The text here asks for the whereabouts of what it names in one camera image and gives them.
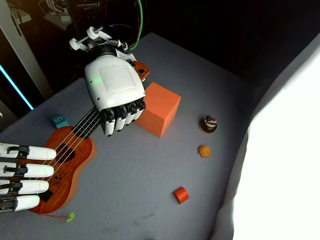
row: green cable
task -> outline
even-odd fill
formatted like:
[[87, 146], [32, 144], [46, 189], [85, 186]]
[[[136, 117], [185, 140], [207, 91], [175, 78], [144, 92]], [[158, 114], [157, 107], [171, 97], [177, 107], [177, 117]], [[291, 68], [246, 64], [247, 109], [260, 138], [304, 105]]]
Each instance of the green cable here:
[[143, 12], [142, 12], [142, 5], [141, 5], [141, 1], [140, 0], [138, 0], [138, 4], [139, 4], [139, 8], [140, 8], [140, 20], [141, 20], [141, 22], [140, 22], [140, 27], [139, 27], [138, 38], [137, 38], [135, 44], [133, 45], [133, 47], [130, 48], [130, 50], [134, 50], [138, 46], [140, 35], [141, 35], [141, 32], [142, 32], [142, 27], [144, 26], [144, 15], [143, 15]]

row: robotic hand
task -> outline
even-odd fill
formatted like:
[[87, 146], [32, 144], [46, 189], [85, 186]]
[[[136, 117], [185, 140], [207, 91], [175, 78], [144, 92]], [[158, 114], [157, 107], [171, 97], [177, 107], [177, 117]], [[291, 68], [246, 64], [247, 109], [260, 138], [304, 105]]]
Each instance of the robotic hand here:
[[[56, 151], [51, 148], [37, 146], [23, 146], [0, 142], [0, 158], [52, 160]], [[37, 195], [48, 190], [49, 183], [43, 179], [50, 177], [54, 168], [43, 164], [19, 164], [0, 162], [0, 213], [16, 212], [34, 208], [40, 202]], [[42, 178], [42, 180], [7, 180], [3, 177]]]
[[90, 63], [84, 70], [86, 85], [100, 112], [103, 132], [110, 137], [114, 130], [120, 132], [125, 125], [137, 120], [146, 108], [142, 81], [147, 74], [140, 71], [139, 74], [144, 75], [140, 78], [135, 70], [135, 56], [123, 53], [128, 49], [127, 43], [112, 40], [102, 30], [103, 27], [90, 27], [87, 36], [80, 40], [73, 38], [69, 45], [74, 50], [88, 52]]

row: ukulele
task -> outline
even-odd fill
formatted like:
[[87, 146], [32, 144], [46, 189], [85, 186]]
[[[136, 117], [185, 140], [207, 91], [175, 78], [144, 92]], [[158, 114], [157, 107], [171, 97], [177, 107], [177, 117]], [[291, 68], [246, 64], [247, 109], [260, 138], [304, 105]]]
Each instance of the ukulele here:
[[[141, 81], [144, 81], [150, 70], [143, 63], [134, 63], [136, 66], [133, 67]], [[36, 178], [47, 181], [49, 189], [38, 194], [39, 205], [29, 211], [49, 214], [64, 207], [74, 198], [82, 170], [96, 155], [96, 145], [89, 137], [100, 123], [100, 113], [93, 107], [74, 127], [61, 127], [51, 135], [45, 147], [56, 151], [55, 159], [17, 161], [19, 164], [45, 164], [54, 168], [52, 176]]]

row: white curtain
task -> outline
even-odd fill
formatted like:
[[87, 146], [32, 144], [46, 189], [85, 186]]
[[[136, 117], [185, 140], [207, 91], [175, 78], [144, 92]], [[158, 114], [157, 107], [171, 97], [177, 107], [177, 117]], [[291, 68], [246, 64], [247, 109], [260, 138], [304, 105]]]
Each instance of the white curtain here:
[[319, 46], [320, 35], [257, 107], [213, 240], [320, 239]]

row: ukulele headstock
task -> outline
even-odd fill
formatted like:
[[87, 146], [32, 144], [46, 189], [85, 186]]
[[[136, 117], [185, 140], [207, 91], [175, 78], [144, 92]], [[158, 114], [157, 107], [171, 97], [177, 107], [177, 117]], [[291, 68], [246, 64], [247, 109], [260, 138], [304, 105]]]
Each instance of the ukulele headstock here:
[[141, 82], [144, 82], [150, 74], [150, 69], [143, 62], [133, 61], [132, 66], [134, 67], [136, 73], [139, 75]]

